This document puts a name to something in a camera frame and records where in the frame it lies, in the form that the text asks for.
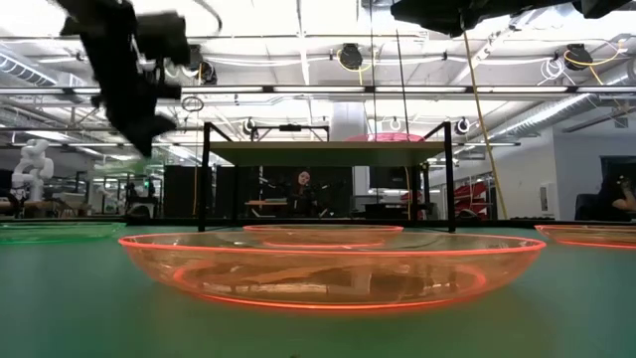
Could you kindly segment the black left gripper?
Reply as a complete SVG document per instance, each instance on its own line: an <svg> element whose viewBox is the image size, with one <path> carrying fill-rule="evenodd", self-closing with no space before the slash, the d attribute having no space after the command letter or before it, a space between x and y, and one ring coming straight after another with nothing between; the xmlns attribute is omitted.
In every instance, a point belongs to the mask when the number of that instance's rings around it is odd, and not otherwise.
<svg viewBox="0 0 636 358"><path fill-rule="evenodd" d="M139 69L129 33L82 33L80 39L108 120L142 155L150 155L152 138L177 128L173 120L156 113L157 100L176 98L181 88Z"/></svg>

